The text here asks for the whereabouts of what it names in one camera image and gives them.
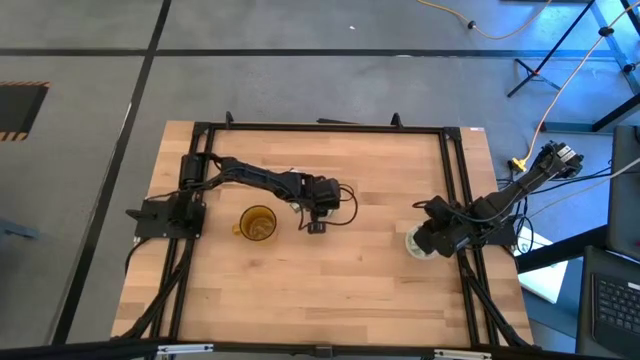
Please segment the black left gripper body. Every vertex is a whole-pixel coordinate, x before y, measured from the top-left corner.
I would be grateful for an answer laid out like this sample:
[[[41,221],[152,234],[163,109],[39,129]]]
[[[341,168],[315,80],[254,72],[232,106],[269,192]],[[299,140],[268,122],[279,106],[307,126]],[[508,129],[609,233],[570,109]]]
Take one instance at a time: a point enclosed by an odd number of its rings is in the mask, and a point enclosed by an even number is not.
[[[340,185],[334,178],[304,176],[299,200],[313,218],[327,217],[340,208]]]

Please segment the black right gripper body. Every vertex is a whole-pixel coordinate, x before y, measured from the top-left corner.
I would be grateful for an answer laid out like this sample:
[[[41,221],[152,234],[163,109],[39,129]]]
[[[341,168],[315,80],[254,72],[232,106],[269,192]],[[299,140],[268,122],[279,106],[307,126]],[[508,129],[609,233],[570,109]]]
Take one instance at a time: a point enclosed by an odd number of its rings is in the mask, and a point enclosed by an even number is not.
[[[418,227],[413,241],[425,254],[451,257],[471,241],[473,227],[467,223],[445,223],[429,219]]]

